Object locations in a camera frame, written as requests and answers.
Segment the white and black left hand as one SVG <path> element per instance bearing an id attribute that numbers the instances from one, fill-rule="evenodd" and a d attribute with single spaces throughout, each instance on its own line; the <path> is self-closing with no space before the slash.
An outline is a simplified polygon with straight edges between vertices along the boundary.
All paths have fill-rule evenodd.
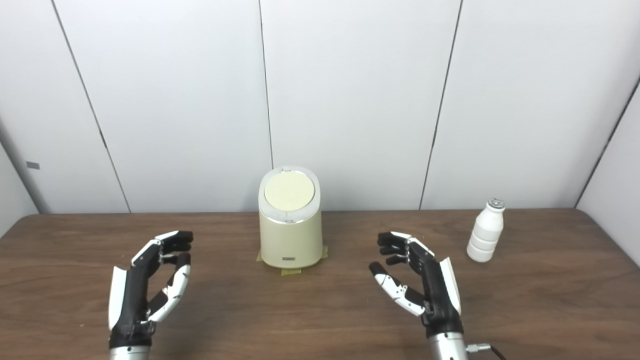
<path id="1" fill-rule="evenodd" d="M 149 240 L 129 269 L 114 266 L 109 293 L 109 356 L 148 360 L 157 325 L 176 308 L 190 280 L 194 233 L 175 230 Z M 174 265 L 166 285 L 151 299 L 149 281 L 161 266 Z"/>

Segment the white and black right hand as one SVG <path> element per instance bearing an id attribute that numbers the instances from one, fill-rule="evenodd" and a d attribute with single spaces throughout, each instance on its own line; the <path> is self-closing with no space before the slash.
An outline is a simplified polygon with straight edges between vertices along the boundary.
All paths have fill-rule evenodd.
<path id="1" fill-rule="evenodd" d="M 438 260 L 413 235 L 396 231 L 377 235 L 380 255 L 387 265 L 406 264 L 422 280 L 422 291 L 403 284 L 379 262 L 369 269 L 377 284 L 402 309 L 420 318 L 428 338 L 464 333 L 461 298 L 450 258 Z"/>

